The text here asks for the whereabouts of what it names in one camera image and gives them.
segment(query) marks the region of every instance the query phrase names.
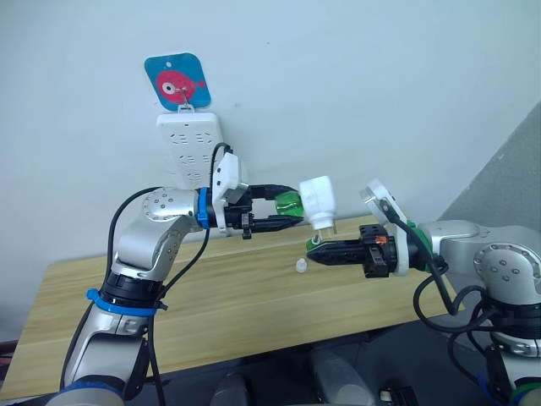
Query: power outlet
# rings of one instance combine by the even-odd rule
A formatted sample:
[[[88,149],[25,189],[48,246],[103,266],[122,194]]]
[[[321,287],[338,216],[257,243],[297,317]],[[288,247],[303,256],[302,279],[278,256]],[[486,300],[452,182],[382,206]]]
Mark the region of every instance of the power outlet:
[[[191,189],[208,187],[212,152],[222,142],[218,117],[213,112],[162,114],[156,126],[184,183]]]

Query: gray wall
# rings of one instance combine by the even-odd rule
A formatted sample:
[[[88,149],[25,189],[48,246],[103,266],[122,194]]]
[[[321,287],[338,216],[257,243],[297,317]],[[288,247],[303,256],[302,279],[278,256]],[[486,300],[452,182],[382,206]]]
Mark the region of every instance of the gray wall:
[[[541,230],[541,103],[441,216]]]

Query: white plug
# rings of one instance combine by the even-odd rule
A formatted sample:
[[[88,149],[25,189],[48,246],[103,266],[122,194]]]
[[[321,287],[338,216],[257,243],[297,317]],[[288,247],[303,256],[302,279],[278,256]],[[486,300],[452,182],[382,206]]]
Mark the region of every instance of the white plug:
[[[328,176],[320,176],[301,182],[299,185],[304,215],[314,230],[333,228],[336,203],[332,193],[331,180]]]

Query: white wall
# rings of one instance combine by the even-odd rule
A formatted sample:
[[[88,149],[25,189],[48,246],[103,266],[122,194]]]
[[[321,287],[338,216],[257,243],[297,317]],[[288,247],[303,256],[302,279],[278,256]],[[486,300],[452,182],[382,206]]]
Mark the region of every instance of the white wall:
[[[192,52],[252,183],[379,177],[436,218],[540,96],[539,2],[3,1],[0,341],[47,264],[105,252],[116,206],[171,184],[143,62]]]

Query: power strip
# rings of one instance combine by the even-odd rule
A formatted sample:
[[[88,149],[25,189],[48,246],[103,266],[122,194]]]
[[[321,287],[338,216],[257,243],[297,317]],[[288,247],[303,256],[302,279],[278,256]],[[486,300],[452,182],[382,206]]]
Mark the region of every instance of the power strip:
[[[208,187],[212,152],[222,142],[218,117],[213,112],[162,114],[156,126],[184,184],[191,189]]]

